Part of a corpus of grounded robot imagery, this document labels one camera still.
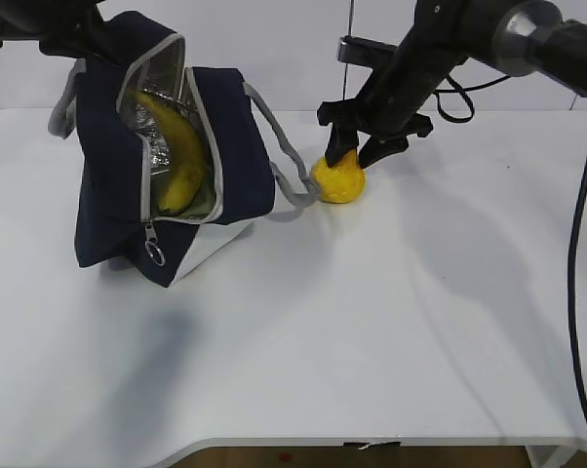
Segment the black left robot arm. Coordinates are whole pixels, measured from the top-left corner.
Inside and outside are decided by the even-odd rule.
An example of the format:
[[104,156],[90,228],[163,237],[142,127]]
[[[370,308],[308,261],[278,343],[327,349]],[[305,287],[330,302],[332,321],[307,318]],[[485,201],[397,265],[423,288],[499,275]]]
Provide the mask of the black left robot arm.
[[35,42],[49,57],[94,57],[111,65],[126,60],[97,1],[0,0],[0,49],[6,42]]

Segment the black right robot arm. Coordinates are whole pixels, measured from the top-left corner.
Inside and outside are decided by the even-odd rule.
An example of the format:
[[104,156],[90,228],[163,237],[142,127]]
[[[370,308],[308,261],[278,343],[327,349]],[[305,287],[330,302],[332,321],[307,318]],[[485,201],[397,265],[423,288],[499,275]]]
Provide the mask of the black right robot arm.
[[587,24],[550,1],[419,1],[399,45],[346,35],[337,58],[372,73],[353,98],[317,111],[331,129],[329,167],[355,149],[367,168],[406,151],[411,135],[427,137],[433,125],[420,108],[468,59],[510,78],[539,72],[587,98]]

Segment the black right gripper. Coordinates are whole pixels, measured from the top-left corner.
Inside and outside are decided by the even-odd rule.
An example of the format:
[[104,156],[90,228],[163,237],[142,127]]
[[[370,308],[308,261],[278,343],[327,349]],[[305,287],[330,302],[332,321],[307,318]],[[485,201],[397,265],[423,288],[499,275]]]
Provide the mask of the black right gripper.
[[427,137],[433,131],[431,119],[418,113],[430,96],[430,91],[418,87],[377,88],[361,90],[351,99],[323,102],[317,110],[318,122],[332,124],[325,151],[327,165],[336,166],[358,148],[357,131],[371,136],[359,151],[362,169],[407,151],[407,136]]

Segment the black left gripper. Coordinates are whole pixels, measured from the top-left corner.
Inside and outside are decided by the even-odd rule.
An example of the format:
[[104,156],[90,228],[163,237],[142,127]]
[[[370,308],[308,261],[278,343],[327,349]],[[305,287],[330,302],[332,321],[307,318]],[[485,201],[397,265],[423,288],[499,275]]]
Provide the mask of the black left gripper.
[[98,4],[99,1],[53,1],[57,15],[38,41],[40,52],[72,59],[92,56],[111,65],[121,65],[124,54]]

